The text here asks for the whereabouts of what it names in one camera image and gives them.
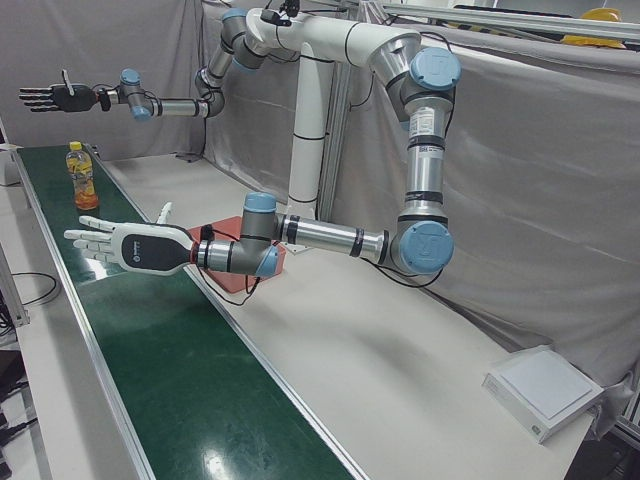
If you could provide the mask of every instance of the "orange juice bottle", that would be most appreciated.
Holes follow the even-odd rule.
[[[73,180],[76,207],[80,210],[92,210],[100,203],[93,186],[93,164],[91,157],[82,150],[80,142],[70,142],[71,151],[67,153],[67,169]]]

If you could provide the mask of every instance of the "white tabletop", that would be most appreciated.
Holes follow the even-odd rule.
[[[248,191],[204,161],[107,166],[148,217],[171,200],[185,227],[240,215]],[[287,254],[280,276],[225,308],[372,480],[562,479],[591,420],[538,445],[481,387],[501,347],[347,256]]]

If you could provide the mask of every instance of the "white vertical pillar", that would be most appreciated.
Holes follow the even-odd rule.
[[[289,177],[289,215],[315,218],[334,61],[300,49],[298,93]]]

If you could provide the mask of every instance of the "conveyor belt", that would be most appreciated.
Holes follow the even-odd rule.
[[[63,238],[64,230],[81,228],[77,217],[85,213],[73,203],[66,147],[19,153],[45,237],[77,293],[76,313],[86,317],[80,324],[89,348],[94,341],[99,347],[103,386],[109,390],[112,378],[117,387],[107,396],[126,408],[120,422],[133,426],[125,441],[146,465],[139,471],[150,466],[160,480],[353,478],[186,273],[124,272],[87,261]],[[100,207],[90,214],[141,221],[99,163],[94,177]],[[114,412],[118,417],[117,406]]]

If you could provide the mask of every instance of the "sticker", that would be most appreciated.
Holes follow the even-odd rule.
[[[428,152],[442,152],[444,148],[438,147],[436,145],[420,145],[418,147],[418,152],[420,153],[428,153]]]
[[[433,108],[422,108],[418,113],[411,116],[409,125],[409,136],[433,135],[435,112]]]

